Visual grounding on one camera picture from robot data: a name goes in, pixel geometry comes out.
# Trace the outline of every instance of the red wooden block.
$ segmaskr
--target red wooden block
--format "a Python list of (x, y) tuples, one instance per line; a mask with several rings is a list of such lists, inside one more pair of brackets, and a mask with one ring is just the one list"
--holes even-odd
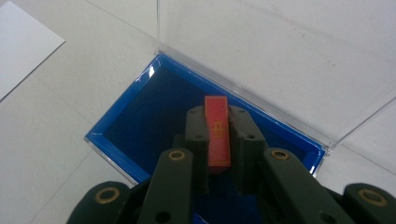
[(209, 174), (219, 175), (230, 168), (230, 135), (226, 96), (206, 96), (205, 117), (209, 128)]

